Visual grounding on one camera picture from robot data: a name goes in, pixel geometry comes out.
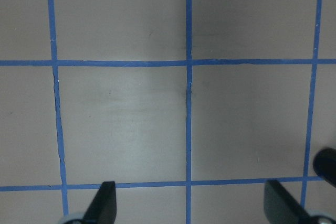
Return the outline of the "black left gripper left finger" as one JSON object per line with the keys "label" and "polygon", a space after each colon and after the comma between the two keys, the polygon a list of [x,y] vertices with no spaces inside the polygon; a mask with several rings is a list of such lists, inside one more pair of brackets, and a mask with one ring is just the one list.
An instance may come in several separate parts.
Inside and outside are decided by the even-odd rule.
{"label": "black left gripper left finger", "polygon": [[114,224],[117,216],[115,182],[103,182],[80,223]]}

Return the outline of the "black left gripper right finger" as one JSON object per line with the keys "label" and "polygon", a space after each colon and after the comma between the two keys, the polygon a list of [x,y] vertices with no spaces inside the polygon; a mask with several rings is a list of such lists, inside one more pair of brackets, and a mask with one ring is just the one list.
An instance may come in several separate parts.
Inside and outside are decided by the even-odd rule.
{"label": "black left gripper right finger", "polygon": [[313,216],[277,180],[265,182],[263,206],[265,216],[271,224],[312,223],[313,220]]}

